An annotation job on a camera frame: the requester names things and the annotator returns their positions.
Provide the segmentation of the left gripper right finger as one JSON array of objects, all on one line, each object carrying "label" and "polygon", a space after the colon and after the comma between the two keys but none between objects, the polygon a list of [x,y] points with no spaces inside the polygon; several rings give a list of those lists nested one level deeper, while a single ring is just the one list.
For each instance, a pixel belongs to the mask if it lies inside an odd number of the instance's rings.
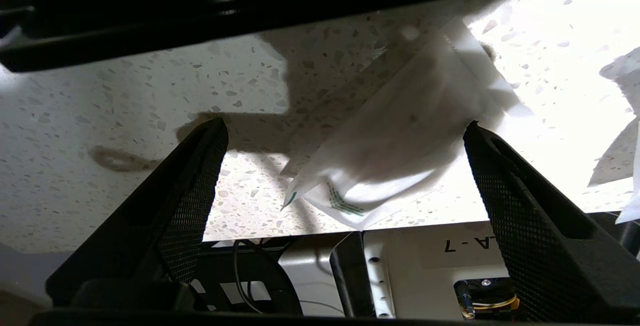
[{"label": "left gripper right finger", "polygon": [[640,324],[640,260],[497,134],[473,121],[462,138],[528,318]]}]

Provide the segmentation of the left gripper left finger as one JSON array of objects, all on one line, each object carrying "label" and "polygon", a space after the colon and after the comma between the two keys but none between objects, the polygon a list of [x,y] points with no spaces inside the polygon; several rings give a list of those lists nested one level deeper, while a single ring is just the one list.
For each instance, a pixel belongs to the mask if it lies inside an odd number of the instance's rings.
[{"label": "left gripper left finger", "polygon": [[48,278],[53,305],[122,305],[190,283],[228,142],[220,118],[192,130]]}]

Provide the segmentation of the clear plastic packet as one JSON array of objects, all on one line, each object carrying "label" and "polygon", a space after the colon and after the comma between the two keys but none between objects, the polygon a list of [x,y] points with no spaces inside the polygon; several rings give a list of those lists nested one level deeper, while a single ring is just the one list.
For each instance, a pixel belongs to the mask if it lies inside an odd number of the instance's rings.
[{"label": "clear plastic packet", "polygon": [[454,18],[331,132],[286,190],[365,230],[434,191],[464,154],[466,128],[534,116],[466,24]]}]

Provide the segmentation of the white robot base panel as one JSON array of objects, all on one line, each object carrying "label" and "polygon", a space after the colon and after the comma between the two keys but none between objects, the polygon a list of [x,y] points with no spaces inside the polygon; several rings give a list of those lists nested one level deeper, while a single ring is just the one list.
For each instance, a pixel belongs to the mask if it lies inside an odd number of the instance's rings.
[{"label": "white robot base panel", "polygon": [[462,321],[455,282],[510,277],[488,222],[360,233],[375,318]]}]

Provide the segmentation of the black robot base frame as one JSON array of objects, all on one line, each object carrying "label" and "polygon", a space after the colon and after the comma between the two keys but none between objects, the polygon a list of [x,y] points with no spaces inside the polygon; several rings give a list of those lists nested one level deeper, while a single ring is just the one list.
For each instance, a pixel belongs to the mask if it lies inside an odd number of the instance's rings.
[{"label": "black robot base frame", "polygon": [[277,316],[375,318],[360,232],[205,242],[194,309]]}]

